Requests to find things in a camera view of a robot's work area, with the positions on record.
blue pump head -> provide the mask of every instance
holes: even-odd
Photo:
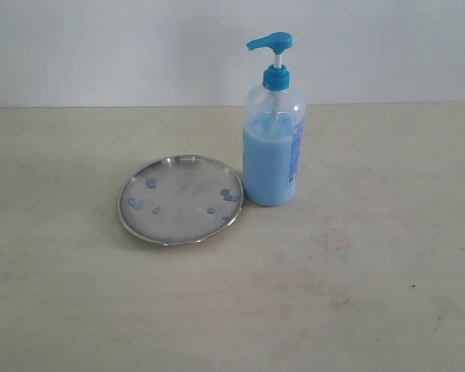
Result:
[[[263,72],[262,85],[269,91],[283,91],[289,88],[289,71],[282,64],[282,53],[292,45],[293,38],[289,33],[271,33],[246,44],[249,50],[267,47],[274,52],[274,64]]]

blue label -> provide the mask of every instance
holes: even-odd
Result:
[[[301,120],[293,128],[293,144],[291,145],[291,164],[289,166],[288,186],[296,181],[298,165],[300,164],[301,138],[303,137],[303,123]]]

beige table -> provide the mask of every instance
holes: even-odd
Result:
[[[241,168],[239,108],[0,109],[0,372],[465,372],[465,104],[311,107],[299,191],[156,249],[151,160]]]

soap dispenser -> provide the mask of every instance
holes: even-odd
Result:
[[[249,50],[271,48],[274,64],[262,85],[244,103],[243,186],[246,196],[263,206],[282,205],[295,196],[306,104],[289,85],[282,53],[291,47],[289,33],[272,33],[250,41]]]

stainless steel plate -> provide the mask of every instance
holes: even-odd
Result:
[[[136,173],[119,192],[117,212],[133,235],[151,243],[199,243],[230,226],[243,206],[243,184],[209,157],[165,157]]]

